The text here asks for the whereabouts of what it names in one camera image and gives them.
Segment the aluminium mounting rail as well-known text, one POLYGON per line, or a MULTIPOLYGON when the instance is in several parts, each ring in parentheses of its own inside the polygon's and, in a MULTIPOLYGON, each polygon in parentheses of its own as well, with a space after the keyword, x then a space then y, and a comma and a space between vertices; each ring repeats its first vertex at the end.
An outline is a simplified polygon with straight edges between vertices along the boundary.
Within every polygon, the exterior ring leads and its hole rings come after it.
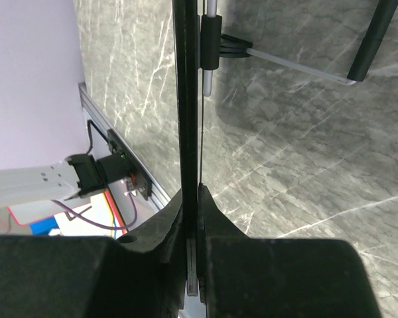
POLYGON ((124 196, 132 195, 148 203, 155 211, 160 211, 170 201, 170 197, 96 105, 86 84, 79 83, 78 88, 87 121, 90 154, 99 159, 116 153, 129 165, 128 175, 109 185, 117 204, 122 204, 124 196))

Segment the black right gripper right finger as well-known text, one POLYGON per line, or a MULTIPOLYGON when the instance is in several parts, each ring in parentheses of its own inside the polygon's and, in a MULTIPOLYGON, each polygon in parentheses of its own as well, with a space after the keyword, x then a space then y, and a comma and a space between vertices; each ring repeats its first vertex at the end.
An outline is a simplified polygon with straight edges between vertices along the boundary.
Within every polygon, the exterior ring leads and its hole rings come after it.
POLYGON ((196 268, 204 303, 247 303, 252 240, 217 207, 203 184, 198 191, 196 268))

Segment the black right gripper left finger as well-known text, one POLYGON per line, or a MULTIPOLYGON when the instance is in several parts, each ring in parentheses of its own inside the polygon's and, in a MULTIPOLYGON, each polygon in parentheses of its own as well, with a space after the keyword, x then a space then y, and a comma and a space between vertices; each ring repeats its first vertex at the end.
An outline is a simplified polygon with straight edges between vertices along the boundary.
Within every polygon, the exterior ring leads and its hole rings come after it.
POLYGON ((182 193, 117 240, 128 251, 124 274, 132 317, 177 317, 184 307, 186 239, 182 193))

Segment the small black-framed whiteboard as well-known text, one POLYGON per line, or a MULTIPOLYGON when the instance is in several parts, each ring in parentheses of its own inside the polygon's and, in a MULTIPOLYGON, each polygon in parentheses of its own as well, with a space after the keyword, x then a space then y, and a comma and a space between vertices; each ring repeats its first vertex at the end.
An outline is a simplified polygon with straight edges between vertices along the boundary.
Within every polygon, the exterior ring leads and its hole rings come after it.
MULTIPOLYGON (((254 49, 222 33, 217 3, 199 15, 195 1, 174 1, 174 47, 180 145, 182 222, 186 238, 186 292, 198 296, 196 268, 198 191, 202 183, 203 102, 212 92, 220 58, 255 56, 323 81, 350 87, 362 82, 395 14, 396 1, 379 1, 345 77, 254 49)), ((344 240, 250 238, 250 295, 247 303, 205 303, 209 317, 379 317, 364 265, 344 240)))

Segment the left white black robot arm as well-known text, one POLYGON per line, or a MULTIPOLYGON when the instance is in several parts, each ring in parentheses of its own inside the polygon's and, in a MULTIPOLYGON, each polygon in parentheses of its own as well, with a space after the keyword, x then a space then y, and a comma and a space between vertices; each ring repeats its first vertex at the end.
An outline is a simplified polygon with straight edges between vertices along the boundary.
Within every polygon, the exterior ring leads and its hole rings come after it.
POLYGON ((0 208, 89 197, 134 171, 134 165, 122 152, 100 159, 76 154, 48 166, 0 170, 0 208))

